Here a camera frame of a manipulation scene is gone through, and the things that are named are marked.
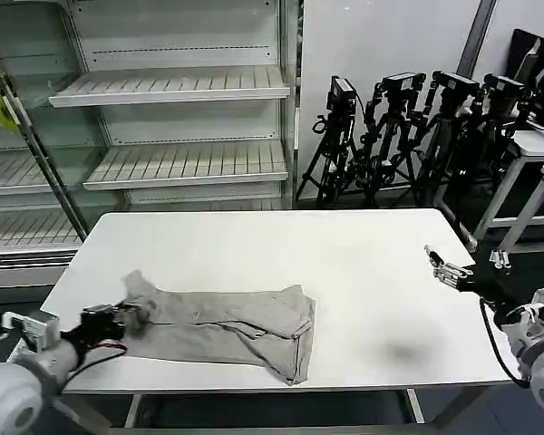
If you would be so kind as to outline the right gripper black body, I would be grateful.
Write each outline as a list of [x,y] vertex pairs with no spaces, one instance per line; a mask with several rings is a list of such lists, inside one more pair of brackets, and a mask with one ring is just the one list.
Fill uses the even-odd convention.
[[498,269],[493,263],[479,263],[466,266],[465,270],[468,274],[458,280],[457,290],[476,294],[494,313],[507,314],[531,301],[531,296],[517,287],[508,269]]

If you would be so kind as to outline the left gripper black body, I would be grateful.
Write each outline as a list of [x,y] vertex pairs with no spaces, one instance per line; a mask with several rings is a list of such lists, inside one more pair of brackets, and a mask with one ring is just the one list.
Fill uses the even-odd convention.
[[120,308],[100,304],[83,308],[79,324],[70,331],[62,332],[62,339],[70,343],[76,352],[87,353],[105,340],[120,341],[124,332]]

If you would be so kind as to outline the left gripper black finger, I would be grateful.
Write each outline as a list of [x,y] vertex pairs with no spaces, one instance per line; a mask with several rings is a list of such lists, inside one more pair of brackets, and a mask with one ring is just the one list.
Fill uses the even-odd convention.
[[145,300],[121,301],[113,306],[114,310],[122,316],[149,317],[151,314],[151,303]]
[[121,327],[121,338],[143,336],[150,325],[148,317],[124,316],[118,321]]

